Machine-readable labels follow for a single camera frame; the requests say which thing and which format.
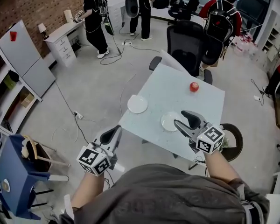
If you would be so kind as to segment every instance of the person wearing black clothes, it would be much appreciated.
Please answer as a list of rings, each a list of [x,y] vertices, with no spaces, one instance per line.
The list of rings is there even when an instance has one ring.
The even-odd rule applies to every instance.
[[[151,6],[149,0],[139,0],[139,10],[140,10],[139,14],[141,14],[141,19],[142,19],[141,39],[143,41],[147,41],[152,39],[152,36],[150,36]],[[131,19],[130,32],[132,36],[135,35],[137,25],[138,25],[138,19],[139,19],[139,15]]]
[[[109,54],[108,45],[101,27],[102,17],[98,12],[98,0],[84,0],[84,14],[78,21],[85,19],[87,40],[98,49],[98,59]]]

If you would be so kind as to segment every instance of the blue tablecloth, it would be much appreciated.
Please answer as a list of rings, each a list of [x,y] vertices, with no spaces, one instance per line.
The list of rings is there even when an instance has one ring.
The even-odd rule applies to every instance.
[[[47,181],[50,173],[36,171],[32,162],[22,158],[23,140],[19,134],[11,135],[2,150],[0,184],[2,187],[2,182],[7,179],[10,192],[2,189],[0,200],[16,217],[40,220],[40,217],[29,211],[35,198],[32,188],[37,181]]]

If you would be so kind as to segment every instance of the refrigerator door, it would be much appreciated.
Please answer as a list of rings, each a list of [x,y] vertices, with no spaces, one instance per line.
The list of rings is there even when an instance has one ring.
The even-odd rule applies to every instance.
[[[17,33],[14,42],[11,41],[10,32]],[[0,48],[20,77],[23,77],[41,58],[22,20],[10,28],[0,39]]]
[[[55,81],[55,76],[49,70],[44,60],[40,58],[23,76],[23,80],[39,97],[42,97]]]

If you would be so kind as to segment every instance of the black backpack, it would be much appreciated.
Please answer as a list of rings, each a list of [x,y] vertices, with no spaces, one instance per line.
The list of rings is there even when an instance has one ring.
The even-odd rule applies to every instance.
[[[217,8],[209,13],[205,33],[221,42],[225,42],[233,34],[233,18],[238,10],[233,7],[229,11],[223,10],[222,0],[216,1]]]

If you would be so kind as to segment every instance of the table lamp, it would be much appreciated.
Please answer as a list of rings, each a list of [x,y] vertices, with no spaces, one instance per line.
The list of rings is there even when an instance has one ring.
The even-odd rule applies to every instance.
[[[46,34],[47,28],[43,23],[38,25],[39,32],[43,35],[44,40],[48,39],[48,35]]]

